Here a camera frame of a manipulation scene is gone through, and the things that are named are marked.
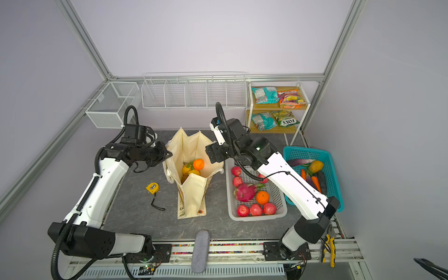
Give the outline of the cream floral tote bag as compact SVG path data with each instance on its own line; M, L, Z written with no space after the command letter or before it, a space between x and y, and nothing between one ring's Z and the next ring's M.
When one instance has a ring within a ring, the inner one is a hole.
M223 163L211 163L206 153L206 146L213 142L202 132L187 135L180 128L166 144L173 156L163 162L163 170L169 183L177 186L177 218L187 219L206 216L205 195L213 175L224 172ZM201 175L183 175L182 167L203 159L205 166Z

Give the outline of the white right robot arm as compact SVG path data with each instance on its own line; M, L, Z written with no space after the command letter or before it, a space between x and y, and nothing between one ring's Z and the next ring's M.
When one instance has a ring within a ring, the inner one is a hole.
M211 163L232 158L241 168L251 167L293 201L301 215L277 244L268 245L267 255L274 260L309 260L309 244L318 243L327 233L331 218L340 206L338 199L325 196L301 178L264 137L251 140L245 136L232 144L214 142L205 150Z

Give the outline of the small orange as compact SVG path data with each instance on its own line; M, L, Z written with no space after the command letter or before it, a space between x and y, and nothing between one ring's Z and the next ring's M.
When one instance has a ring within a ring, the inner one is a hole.
M200 170L203 170L203 168L204 168L204 166L205 166L205 162L204 162L203 159L196 159L196 160L192 163L192 165L193 165L193 168L194 168L195 170L200 171Z

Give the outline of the colourful snack bag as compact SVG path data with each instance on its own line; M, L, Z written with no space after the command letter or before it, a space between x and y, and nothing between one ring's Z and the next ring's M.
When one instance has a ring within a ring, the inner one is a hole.
M279 106L283 109L299 109L307 104L299 89L278 92Z

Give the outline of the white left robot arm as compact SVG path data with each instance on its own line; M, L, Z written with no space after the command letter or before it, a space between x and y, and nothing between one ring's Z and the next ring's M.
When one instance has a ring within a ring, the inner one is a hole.
M55 243L50 263L52 279L62 279L60 253L89 260L73 276L75 280L98 260L121 257L126 262L127 255L138 261L153 259L156 252L149 235L115 233L105 231L102 226L128 169L139 163L152 168L171 156L153 129L140 124L136 107L128 106L122 130L98 150L94 174L83 195L63 221L52 223L48 229L47 234Z

